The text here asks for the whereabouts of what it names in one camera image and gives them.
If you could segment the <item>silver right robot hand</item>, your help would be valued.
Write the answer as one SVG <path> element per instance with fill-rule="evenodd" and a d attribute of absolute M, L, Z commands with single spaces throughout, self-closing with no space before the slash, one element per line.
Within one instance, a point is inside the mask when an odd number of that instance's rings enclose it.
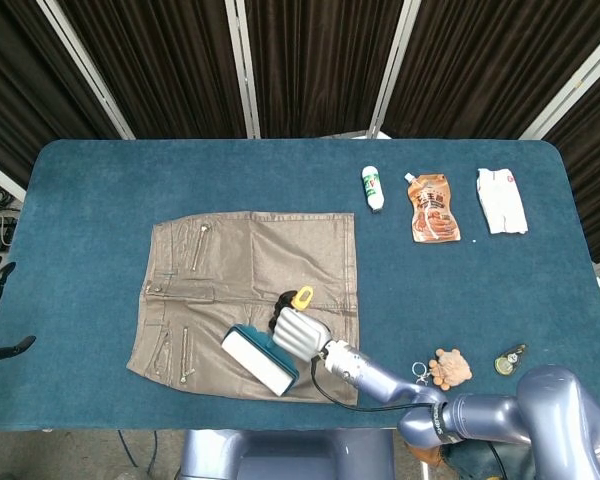
<path fill-rule="evenodd" d="M 329 328 L 306 313 L 313 294 L 311 286 L 284 292 L 269 320 L 273 342 L 305 363 L 319 356 L 332 340 Z"/>

